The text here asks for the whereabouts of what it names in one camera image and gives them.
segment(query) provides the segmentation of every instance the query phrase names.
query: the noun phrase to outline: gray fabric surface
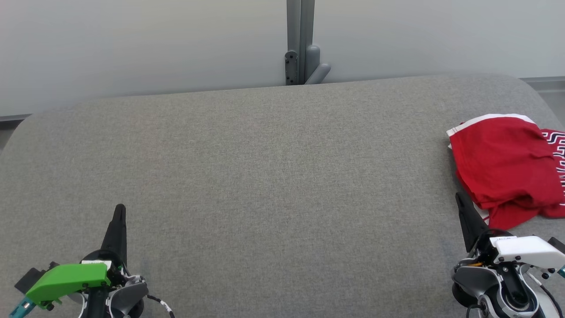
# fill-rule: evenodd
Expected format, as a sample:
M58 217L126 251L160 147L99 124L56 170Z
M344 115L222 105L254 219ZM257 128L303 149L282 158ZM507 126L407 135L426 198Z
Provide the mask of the gray fabric surface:
M486 113L562 130L520 80L431 76L113 98L36 114L0 156L0 312L14 283L99 248L177 317L462 317L445 131ZM564 220L513 232L565 241ZM548 288L565 306L565 285ZM33 317L73 317L78 305ZM167 317L146 302L146 317Z

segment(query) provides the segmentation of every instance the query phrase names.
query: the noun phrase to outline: white stripe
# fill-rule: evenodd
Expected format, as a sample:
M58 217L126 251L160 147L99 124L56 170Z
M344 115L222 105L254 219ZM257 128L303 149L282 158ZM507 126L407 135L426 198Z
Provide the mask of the white stripe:
M483 219L483 221L485 221L485 223L489 225L490 217L488 210L483 210L479 208L479 206L475 202L473 202L473 207L475 208L475 211L477 211L479 216Z
M487 114L487 115L483 115L483 116L479 116L477 118L473 118L471 120L468 120L462 124L460 124L457 127L451 128L450 130L446 131L447 135L449 137L455 135L456 132L461 131L473 124L476 124L480 121L484 121L485 119L491 119L491 118L507 118L507 117L511 117L511 118L519 118L525 122L528 123L532 123L532 124L536 124L533 122L533 120L531 120L528 116L524 116L524 115L519 115L519 114Z
M532 275L531 273L528 273L528 276L530 276L530 278L531 278L534 282L536 282L536 284L538 284L538 285L541 286L541 282L540 282L539 280L537 280L537 278L534 277L534 275Z
M161 300L161 305L163 305L163 307L165 307L165 309L167 310L167 312L173 311L173 310L169 307L169 305L167 305L167 303L164 302L164 301L162 301L162 300Z

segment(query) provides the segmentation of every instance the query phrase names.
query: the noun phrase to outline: gray floor trim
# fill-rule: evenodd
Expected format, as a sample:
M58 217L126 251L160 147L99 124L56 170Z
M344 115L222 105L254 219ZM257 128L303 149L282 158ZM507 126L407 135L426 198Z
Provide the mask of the gray floor trim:
M562 92L565 91L565 76L555 76L552 78L523 78L536 92Z
M521 80L528 83L540 94L561 124L565 126L565 76L525 78Z
M12 135L12 133L14 132L14 130L16 129L16 127L23 121L23 118L27 117L28 115L25 116L5 116L5 117L10 117L10 120L0 120L0 153L2 153L2 150L4 149L4 146L6 145L6 143L8 142L8 139L10 139L10 136Z
M12 115L12 116L0 116L0 124L2 122L12 122L12 121L23 121L26 117L30 116L31 114L23 114L23 115Z

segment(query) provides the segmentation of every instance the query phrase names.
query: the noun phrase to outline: black wire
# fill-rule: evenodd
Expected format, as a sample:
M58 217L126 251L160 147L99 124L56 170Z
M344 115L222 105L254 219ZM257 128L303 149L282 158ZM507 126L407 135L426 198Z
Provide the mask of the black wire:
M151 296L151 295L147 295L147 298L154 300L158 303L160 303L163 307L165 307L165 309L167 310L167 312L169 313L169 316L171 318L175 318L175 314L173 313L173 310L171 310L171 308L168 305L164 305L164 301L160 300L159 298L155 297L155 296Z
M549 290L547 290L547 288L545 288L544 285L540 285L540 287L544 290L544 292L549 296L549 299L551 299L551 301L553 302L553 305L555 306L555 308L557 309L557 313L559 314L559 318L563 318L563 312L561 311L561 307L557 303L557 300L553 298L553 295L549 292Z
M477 242L482 240L483 237L485 237L486 235L489 235L489 234L494 234L494 235L502 234L502 235L507 235L507 236L510 236L510 237L512 236L512 234L510 234L510 232L508 232L508 231L504 231L504 230L501 230L501 229L488 229L488 230L485 230L484 232L482 232L481 235L479 235L479 237L477 238Z
M471 314L471 309L475 309L475 308L481 308L480 305L470 305L469 307L467 307L467 314L465 315L465 318L469 318L469 315Z

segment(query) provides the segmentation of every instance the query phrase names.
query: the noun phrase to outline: robotic arm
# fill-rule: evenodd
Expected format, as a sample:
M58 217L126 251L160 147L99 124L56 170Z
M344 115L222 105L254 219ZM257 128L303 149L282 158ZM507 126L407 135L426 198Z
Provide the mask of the robotic arm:
M558 272L565 277L565 245L537 236L516 237L488 229L471 199L456 195L461 229L469 253L451 271L456 300L480 310L481 318L563 318L559 304L532 274L549 279ZM545 294L536 293L524 280L530 276Z
M79 318L139 318L145 296L161 303L174 318L164 301L149 295L143 276L128 271L126 236L125 206L118 204L100 250L78 264L52 262L48 270L32 268L17 282L15 287L25 297L10 318L23 318L35 307L51 311L63 296L82 304Z

